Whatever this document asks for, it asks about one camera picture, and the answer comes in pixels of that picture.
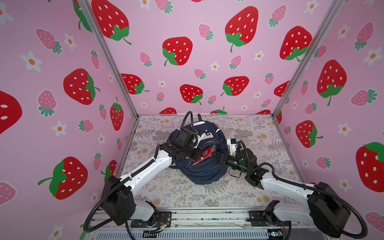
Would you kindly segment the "navy blue student backpack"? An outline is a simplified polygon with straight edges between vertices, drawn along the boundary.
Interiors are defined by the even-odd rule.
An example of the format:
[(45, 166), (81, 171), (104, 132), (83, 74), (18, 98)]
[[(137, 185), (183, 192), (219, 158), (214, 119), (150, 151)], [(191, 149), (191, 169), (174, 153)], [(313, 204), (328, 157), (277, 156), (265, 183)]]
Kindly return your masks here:
[[(227, 140), (222, 130), (212, 122), (203, 121), (200, 114), (198, 114), (198, 121), (193, 126), (188, 125), (184, 129), (206, 132), (205, 139), (198, 145), (202, 148), (202, 151), (212, 145), (217, 147), (215, 152), (228, 151)], [(213, 156), (194, 166), (192, 165), (193, 162), (191, 158), (182, 159), (172, 164), (170, 168), (182, 171), (196, 185), (207, 185), (216, 182), (228, 169)]]

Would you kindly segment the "floral table cloth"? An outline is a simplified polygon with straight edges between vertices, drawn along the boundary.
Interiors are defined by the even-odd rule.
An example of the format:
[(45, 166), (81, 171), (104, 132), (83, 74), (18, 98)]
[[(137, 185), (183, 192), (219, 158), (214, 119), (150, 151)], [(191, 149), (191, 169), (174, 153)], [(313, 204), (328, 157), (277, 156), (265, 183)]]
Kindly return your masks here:
[[(299, 179), (270, 116), (204, 115), (202, 118), (215, 123), (226, 138), (244, 141), (257, 156), (258, 162), (274, 166), (278, 176), (294, 181)], [(157, 144), (165, 142), (182, 120), (180, 115), (140, 117), (123, 173), (150, 158)], [(279, 193), (252, 187), (237, 171), (227, 172), (212, 184), (196, 185), (180, 170), (170, 168), (161, 171), (142, 187), (136, 200), (149, 201), (164, 208), (264, 207), (272, 200), (292, 202), (292, 199)]]

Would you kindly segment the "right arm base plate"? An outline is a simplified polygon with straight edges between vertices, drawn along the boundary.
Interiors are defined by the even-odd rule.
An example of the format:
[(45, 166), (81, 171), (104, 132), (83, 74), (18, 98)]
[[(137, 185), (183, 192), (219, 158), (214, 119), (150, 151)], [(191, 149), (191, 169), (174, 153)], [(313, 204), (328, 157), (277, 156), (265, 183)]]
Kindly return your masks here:
[(288, 227), (288, 222), (280, 221), (272, 212), (265, 213), (264, 211), (249, 211), (249, 218), (253, 227)]

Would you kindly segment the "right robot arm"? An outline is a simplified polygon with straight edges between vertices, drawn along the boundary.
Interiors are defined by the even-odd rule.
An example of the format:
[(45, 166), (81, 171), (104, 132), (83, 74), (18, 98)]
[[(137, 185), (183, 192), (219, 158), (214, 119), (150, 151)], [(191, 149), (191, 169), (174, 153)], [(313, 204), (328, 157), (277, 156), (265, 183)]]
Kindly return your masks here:
[(263, 165), (251, 170), (245, 159), (236, 158), (229, 152), (214, 152), (213, 157), (221, 164), (245, 173), (245, 180), (251, 186), (277, 192), (297, 201), (297, 204), (291, 205), (280, 201), (269, 203), (261, 218), (269, 226), (276, 226), (282, 222), (297, 222), (315, 226), (333, 238), (342, 235), (351, 212), (336, 198), (329, 185), (292, 182), (264, 169)]

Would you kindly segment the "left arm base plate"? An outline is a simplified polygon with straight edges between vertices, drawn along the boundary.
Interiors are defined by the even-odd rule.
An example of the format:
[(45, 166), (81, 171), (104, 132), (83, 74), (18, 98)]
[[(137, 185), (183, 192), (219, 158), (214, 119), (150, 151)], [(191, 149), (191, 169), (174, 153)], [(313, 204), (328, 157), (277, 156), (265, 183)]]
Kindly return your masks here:
[(132, 220), (131, 228), (161, 228), (169, 226), (172, 220), (172, 212), (155, 212), (148, 221)]

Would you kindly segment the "red box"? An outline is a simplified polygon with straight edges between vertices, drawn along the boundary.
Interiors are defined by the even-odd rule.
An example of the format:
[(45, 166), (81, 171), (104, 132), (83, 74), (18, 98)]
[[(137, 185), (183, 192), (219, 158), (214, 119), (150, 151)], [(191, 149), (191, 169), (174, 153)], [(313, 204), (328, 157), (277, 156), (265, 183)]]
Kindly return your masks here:
[(212, 146), (210, 146), (209, 148), (203, 150), (202, 153), (201, 153), (201, 155), (200, 155), (200, 157), (199, 157), (196, 161), (194, 161), (194, 162), (192, 163), (192, 165), (193, 165), (193, 166), (194, 166), (194, 165), (197, 165), (197, 164), (203, 162), (204, 160), (206, 160), (206, 159), (212, 157), (212, 153), (216, 151), (216, 148), (217, 148), (216, 145), (212, 145)]

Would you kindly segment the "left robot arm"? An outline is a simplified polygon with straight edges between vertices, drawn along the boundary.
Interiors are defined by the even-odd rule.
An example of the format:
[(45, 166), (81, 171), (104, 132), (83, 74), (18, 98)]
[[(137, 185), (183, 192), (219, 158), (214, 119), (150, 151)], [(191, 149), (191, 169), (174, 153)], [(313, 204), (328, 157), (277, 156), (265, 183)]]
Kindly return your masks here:
[(134, 197), (147, 182), (175, 162), (184, 158), (197, 160), (204, 135), (203, 131), (181, 129), (174, 139), (158, 145), (154, 156), (138, 168), (118, 178), (110, 177), (105, 183), (101, 208), (111, 221), (118, 226), (129, 220), (153, 225), (158, 215), (156, 207), (149, 202), (135, 202)]

